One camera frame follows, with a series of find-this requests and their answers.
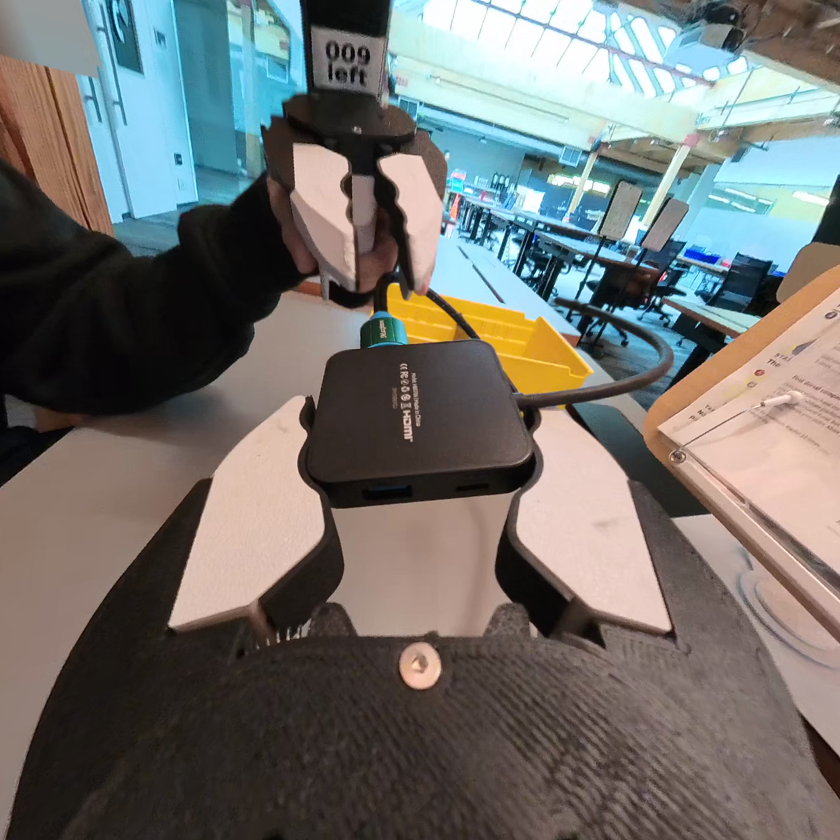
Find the white ceiling projector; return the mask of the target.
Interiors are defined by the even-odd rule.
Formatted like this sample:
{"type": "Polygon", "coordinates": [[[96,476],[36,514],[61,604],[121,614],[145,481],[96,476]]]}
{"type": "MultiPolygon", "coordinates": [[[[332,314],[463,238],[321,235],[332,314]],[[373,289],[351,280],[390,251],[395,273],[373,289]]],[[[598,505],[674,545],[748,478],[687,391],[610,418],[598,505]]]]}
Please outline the white ceiling projector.
{"type": "Polygon", "coordinates": [[[700,21],[681,29],[665,51],[663,64],[683,65],[696,73],[726,65],[740,54],[746,32],[733,24],[700,21]]]}

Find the beige board stand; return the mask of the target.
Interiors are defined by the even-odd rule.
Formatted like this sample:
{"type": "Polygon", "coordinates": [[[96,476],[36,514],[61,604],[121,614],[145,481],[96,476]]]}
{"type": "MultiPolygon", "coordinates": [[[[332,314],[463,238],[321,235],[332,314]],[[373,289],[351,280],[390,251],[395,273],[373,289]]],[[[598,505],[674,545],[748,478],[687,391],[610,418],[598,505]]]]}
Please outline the beige board stand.
{"type": "Polygon", "coordinates": [[[815,278],[839,265],[838,245],[811,242],[804,246],[793,259],[784,275],[776,300],[782,304],[815,278]]]}

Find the sign board on stand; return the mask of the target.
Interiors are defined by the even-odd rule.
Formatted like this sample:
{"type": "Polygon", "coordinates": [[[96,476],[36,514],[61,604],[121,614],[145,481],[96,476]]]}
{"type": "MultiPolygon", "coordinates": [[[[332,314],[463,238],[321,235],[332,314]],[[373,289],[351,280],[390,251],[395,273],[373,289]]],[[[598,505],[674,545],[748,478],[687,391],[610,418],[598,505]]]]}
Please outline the sign board on stand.
{"type": "Polygon", "coordinates": [[[684,245],[675,245],[674,235],[688,214],[689,205],[674,197],[661,206],[651,227],[639,242],[642,249],[642,264],[657,269],[660,273],[667,270],[673,259],[684,245]]]}
{"type": "Polygon", "coordinates": [[[597,226],[598,242],[595,257],[599,257],[606,243],[621,241],[633,220],[641,200],[643,188],[628,181],[618,182],[610,195],[607,208],[597,226]]]}

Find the white door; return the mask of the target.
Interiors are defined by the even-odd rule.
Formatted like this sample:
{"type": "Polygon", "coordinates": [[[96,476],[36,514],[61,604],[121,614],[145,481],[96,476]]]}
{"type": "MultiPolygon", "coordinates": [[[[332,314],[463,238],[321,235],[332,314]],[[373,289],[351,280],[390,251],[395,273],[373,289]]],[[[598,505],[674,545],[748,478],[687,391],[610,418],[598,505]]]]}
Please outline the white door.
{"type": "Polygon", "coordinates": [[[77,76],[112,224],[197,200],[173,1],[83,1],[98,54],[77,76]]]}

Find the yellow plastic bin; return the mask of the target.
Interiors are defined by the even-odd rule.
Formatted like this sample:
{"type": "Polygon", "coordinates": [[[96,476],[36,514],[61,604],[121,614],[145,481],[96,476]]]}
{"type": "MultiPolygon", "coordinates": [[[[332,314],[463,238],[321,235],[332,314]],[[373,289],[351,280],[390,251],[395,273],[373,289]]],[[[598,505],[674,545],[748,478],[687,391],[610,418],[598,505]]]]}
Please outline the yellow plastic bin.
{"type": "Polygon", "coordinates": [[[463,323],[490,344],[512,383],[527,394],[560,392],[584,386],[591,365],[575,348],[572,328],[554,316],[528,315],[500,303],[443,295],[442,308],[432,292],[405,300],[397,285],[389,286],[385,308],[371,311],[373,325],[361,331],[364,347],[399,343],[441,343],[468,340],[463,323]]]}

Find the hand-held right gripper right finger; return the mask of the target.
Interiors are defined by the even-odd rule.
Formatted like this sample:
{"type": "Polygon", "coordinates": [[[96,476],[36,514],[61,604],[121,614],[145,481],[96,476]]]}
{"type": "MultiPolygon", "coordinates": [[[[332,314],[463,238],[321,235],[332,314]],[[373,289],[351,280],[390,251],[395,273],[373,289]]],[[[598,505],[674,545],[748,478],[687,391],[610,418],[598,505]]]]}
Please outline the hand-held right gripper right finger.
{"type": "Polygon", "coordinates": [[[562,409],[530,428],[534,471],[511,500],[496,560],[507,598],[544,637],[605,626],[673,630],[629,480],[562,409]]]}

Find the wooden document stand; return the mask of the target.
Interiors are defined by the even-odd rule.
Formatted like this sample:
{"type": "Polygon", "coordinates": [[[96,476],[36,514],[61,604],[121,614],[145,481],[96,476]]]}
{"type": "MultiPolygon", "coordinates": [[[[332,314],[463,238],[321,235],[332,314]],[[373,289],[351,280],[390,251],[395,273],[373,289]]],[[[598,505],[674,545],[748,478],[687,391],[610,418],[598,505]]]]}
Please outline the wooden document stand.
{"type": "Polygon", "coordinates": [[[668,471],[729,531],[746,560],[730,562],[734,590],[770,651],[803,717],[838,752],[838,572],[793,542],[717,480],[658,427],[705,395],[819,304],[838,296],[838,266],[826,271],[660,397],[644,440],[668,471]]]}

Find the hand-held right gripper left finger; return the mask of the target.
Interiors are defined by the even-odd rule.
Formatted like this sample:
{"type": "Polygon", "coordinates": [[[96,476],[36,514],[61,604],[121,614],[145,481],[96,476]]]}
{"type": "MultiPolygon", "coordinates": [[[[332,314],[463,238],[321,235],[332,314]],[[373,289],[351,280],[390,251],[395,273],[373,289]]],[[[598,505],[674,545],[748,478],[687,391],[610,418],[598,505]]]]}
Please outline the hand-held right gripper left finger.
{"type": "Polygon", "coordinates": [[[338,589],[343,552],[323,490],[306,467],[316,414],[297,395],[216,468],[168,622],[183,634],[244,620],[258,645],[306,633],[338,589]]]}

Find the black office chair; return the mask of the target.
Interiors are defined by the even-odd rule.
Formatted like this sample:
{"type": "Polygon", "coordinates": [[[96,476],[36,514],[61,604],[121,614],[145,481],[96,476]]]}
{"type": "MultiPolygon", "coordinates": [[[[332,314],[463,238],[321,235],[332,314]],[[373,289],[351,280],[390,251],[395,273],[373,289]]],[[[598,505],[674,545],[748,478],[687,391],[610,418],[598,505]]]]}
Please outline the black office chair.
{"type": "Polygon", "coordinates": [[[770,260],[738,252],[707,305],[730,312],[746,313],[773,267],[774,263],[770,260]]]}

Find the black square usb hub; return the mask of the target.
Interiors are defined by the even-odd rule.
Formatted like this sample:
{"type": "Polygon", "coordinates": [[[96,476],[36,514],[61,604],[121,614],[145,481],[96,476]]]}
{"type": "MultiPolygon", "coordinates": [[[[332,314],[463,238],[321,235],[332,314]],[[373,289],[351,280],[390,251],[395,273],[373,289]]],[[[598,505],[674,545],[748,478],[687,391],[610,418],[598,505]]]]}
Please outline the black square usb hub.
{"type": "Polygon", "coordinates": [[[508,494],[535,459],[496,352],[468,339],[332,356],[305,463],[338,509],[508,494]]]}

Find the printed instruction sheet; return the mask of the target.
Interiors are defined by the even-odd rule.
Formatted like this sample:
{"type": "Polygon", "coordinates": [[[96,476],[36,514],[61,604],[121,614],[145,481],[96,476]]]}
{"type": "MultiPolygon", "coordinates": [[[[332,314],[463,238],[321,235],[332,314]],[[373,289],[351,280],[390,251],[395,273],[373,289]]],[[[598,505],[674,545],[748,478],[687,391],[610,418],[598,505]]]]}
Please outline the printed instruction sheet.
{"type": "Polygon", "coordinates": [[[658,429],[807,559],[839,570],[838,296],[658,429]]]}

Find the person's left hand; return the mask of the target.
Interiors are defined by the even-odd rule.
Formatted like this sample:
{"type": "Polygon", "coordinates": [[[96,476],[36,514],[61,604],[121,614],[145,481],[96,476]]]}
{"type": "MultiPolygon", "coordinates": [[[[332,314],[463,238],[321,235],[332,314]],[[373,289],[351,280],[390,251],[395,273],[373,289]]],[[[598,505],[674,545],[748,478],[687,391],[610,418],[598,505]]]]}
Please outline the person's left hand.
{"type": "MultiPolygon", "coordinates": [[[[295,266],[304,277],[320,276],[319,263],[305,244],[291,212],[289,194],[285,188],[266,179],[269,203],[280,226],[283,243],[295,266]]],[[[398,259],[398,247],[391,233],[390,219],[384,209],[377,210],[374,243],[370,252],[359,258],[358,293],[372,292],[379,279],[393,272],[398,259]]]]}

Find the wooden post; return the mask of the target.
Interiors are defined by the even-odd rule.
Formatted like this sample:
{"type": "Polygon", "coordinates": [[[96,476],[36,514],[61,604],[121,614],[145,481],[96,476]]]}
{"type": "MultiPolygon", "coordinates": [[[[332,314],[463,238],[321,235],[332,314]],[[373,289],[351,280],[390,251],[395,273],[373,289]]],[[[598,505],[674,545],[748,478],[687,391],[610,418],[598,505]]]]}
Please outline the wooden post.
{"type": "Polygon", "coordinates": [[[113,234],[73,74],[1,57],[1,155],[81,226],[113,234]]]}

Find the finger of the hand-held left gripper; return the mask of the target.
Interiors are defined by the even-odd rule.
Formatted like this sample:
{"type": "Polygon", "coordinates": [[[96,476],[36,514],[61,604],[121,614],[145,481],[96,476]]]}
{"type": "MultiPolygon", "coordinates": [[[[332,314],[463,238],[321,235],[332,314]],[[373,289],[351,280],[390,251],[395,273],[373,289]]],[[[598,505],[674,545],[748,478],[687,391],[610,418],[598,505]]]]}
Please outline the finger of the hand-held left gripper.
{"type": "Polygon", "coordinates": [[[443,199],[424,158],[395,153],[380,159],[381,204],[392,224],[406,288],[420,296],[431,285],[443,199]]]}
{"type": "Polygon", "coordinates": [[[292,145],[290,205],[297,229],[318,262],[323,285],[358,289],[357,251],[350,198],[343,189],[350,163],[315,143],[292,145]]]}

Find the person's left forearm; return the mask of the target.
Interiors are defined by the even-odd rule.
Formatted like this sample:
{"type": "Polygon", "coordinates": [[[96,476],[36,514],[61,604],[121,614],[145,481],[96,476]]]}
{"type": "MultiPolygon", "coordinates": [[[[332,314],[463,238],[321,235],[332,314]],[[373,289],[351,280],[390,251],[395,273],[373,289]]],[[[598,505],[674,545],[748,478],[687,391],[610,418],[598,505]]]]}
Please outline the person's left forearm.
{"type": "Polygon", "coordinates": [[[175,247],[139,257],[2,161],[2,396],[110,416],[216,380],[301,280],[268,183],[184,213],[175,247]]]}

